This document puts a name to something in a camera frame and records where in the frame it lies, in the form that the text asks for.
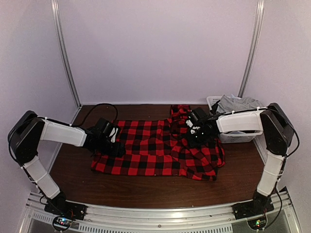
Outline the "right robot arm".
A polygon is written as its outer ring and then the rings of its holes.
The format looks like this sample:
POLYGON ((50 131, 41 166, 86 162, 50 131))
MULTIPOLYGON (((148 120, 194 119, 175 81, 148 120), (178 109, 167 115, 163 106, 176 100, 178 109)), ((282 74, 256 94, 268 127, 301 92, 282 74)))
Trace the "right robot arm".
POLYGON ((292 139, 297 135, 292 123, 277 103, 256 109, 231 111, 207 115, 202 108, 188 113, 186 139, 190 147, 198 147, 222 133, 255 131, 265 138, 267 160, 264 170, 249 203, 253 214, 260 214, 283 174, 292 139))

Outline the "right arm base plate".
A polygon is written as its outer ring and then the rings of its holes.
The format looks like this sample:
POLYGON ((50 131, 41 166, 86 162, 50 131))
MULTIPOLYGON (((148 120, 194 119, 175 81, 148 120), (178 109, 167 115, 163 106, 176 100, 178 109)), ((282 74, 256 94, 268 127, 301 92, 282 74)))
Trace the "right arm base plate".
POLYGON ((249 218, 257 215, 263 215, 266 212, 273 211, 275 208, 271 198, 252 199, 247 202, 239 202, 232 206, 235 219, 249 218))

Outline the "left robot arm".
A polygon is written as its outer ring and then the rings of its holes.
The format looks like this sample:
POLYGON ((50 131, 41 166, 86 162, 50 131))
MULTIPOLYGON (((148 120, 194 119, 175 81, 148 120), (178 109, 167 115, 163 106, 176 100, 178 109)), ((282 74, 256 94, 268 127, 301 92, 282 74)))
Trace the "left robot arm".
POLYGON ((7 136, 8 150, 15 162, 43 193, 51 208, 60 216, 70 211, 65 193, 53 180, 39 153, 44 144, 71 145, 100 153, 112 158, 125 154, 124 144, 117 141, 119 126, 100 118, 95 126, 83 128, 79 125, 60 122, 26 111, 7 136))

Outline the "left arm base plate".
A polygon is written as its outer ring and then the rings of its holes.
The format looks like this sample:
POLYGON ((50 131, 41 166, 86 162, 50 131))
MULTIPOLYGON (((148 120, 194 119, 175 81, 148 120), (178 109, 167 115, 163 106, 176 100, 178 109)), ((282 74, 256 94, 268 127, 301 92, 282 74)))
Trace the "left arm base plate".
POLYGON ((86 205, 66 201, 65 198, 47 199, 47 204, 44 208, 45 212, 73 220, 84 220, 86 209, 86 205))

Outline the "red black plaid shirt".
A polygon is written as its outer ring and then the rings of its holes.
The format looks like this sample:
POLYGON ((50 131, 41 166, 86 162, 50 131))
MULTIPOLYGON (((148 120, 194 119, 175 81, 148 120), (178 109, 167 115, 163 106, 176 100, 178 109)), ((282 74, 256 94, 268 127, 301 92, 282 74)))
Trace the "red black plaid shirt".
POLYGON ((116 120, 121 133, 116 141, 125 146, 122 157, 96 153, 93 171, 128 176, 183 176, 215 181, 225 165, 225 152, 218 138, 191 148, 187 139, 189 105, 171 105, 164 120, 116 120))

